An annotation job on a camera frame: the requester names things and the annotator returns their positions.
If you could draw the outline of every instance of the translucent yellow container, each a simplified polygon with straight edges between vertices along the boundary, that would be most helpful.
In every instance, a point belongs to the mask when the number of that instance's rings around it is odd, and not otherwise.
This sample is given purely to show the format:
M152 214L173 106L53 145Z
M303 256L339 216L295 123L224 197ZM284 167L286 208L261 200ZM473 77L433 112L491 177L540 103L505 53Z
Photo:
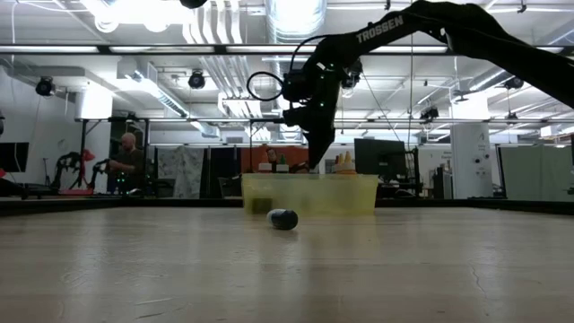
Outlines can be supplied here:
M376 175L243 174L246 214L266 214L276 208L299 216L373 215Z

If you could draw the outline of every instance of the white pillar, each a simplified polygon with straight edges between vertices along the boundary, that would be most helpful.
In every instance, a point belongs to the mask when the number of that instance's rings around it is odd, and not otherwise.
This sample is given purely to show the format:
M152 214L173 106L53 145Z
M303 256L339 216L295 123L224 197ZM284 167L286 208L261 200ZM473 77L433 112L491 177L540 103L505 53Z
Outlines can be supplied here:
M487 119L487 97L469 95L452 106L452 118ZM492 196L492 166L488 124L457 124L451 127L454 198Z
M90 83L84 92L76 94L76 117L77 118L109 118L112 110L112 93L95 83ZM88 130L96 123L88 123ZM96 158L85 163L85 177L88 182L91 180L92 166L109 157L109 137L111 134L111 124L100 122L86 135L85 149L90 150ZM95 192L106 193L108 186L108 175L99 174L96 179Z

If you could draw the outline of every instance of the wooden table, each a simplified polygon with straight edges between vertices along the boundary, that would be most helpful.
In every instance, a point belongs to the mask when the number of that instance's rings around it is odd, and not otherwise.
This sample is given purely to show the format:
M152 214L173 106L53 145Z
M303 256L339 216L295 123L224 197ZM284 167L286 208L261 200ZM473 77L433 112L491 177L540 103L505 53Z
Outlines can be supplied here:
M241 209L0 218L3 322L572 322L574 221L381 209L274 231Z

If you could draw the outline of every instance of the security camera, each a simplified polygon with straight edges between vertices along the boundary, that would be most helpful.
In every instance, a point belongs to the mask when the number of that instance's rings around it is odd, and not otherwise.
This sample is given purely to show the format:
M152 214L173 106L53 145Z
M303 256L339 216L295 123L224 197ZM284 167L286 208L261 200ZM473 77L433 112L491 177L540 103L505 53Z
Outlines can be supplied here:
M433 120L439 117L439 109L435 106L430 106L421 111L421 119Z
M205 86L205 78L204 78L204 71L202 70L194 70L191 73L191 77L189 81L187 81L189 87L194 90L203 89Z
M207 0L179 0L183 6L189 9L196 9L204 5Z
M504 83L504 87L507 90L510 89L520 89L522 86L524 85L524 81L522 81L521 79L517 78L516 76L509 79L508 81L506 81Z
M36 93L43 97L51 97L56 92L56 86L54 85L51 76L42 76L38 84L36 85Z

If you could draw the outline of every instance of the column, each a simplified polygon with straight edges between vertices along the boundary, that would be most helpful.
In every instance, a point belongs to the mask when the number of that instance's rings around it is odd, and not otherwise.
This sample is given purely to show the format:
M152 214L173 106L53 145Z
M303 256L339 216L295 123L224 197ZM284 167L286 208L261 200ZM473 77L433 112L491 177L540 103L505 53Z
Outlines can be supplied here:
M452 118L490 117L488 98L482 93L465 97L452 105ZM492 196L491 149L488 124L463 123L451 127L454 198Z

